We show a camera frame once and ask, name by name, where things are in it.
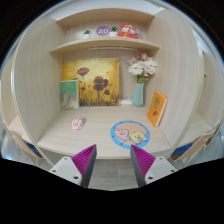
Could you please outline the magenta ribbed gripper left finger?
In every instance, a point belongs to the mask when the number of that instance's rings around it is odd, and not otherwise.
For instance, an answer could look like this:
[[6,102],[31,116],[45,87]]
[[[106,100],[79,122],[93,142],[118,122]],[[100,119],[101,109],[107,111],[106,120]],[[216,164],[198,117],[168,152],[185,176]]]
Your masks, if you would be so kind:
[[63,157],[49,172],[65,180],[87,188],[97,156],[96,145],[87,147],[73,157]]

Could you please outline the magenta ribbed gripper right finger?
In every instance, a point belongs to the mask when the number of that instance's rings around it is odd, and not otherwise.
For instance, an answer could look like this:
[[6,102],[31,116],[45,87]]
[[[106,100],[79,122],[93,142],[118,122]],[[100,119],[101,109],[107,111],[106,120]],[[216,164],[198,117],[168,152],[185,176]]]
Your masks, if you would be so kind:
[[137,146],[131,146],[130,155],[139,187],[143,187],[177,171],[164,157],[154,157]]

